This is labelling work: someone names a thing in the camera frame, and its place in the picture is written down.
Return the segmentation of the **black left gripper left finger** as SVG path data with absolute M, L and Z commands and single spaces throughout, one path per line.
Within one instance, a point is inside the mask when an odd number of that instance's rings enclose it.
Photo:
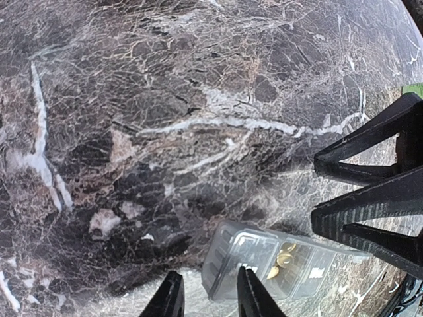
M 139 317 L 183 316 L 184 279 L 176 271 L 170 271 Z

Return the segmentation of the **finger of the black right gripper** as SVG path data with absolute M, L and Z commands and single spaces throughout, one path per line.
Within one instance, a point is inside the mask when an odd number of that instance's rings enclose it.
M 413 277 L 422 277 L 422 233 L 400 234 L 363 224 L 387 217 L 422 214 L 422 168 L 390 177 L 317 205 L 315 234 L 370 253 Z
M 396 134 L 396 163 L 377 166 L 343 162 Z M 421 166 L 422 99 L 414 92 L 402 95 L 365 125 L 314 156 L 317 175 L 356 185 L 370 185 Z

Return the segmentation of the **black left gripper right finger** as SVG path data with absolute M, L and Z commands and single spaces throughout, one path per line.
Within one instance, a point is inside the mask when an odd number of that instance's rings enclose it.
M 252 269 L 239 268 L 237 296 L 240 317 L 286 317 Z

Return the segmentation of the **green lid pill bottle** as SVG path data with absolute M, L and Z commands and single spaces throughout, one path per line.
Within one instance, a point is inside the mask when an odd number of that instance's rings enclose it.
M 423 98 L 423 83 L 404 85 L 401 89 L 401 94 L 410 92 L 417 94 L 420 98 Z

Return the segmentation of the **clear weekly pill organizer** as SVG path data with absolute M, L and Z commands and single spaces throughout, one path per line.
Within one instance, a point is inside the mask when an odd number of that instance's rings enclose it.
M 211 301 L 237 299 L 240 267 L 251 269 L 278 300 L 315 296 L 339 254 L 370 258 L 319 240 L 240 222 L 222 220 L 202 265 L 202 286 Z

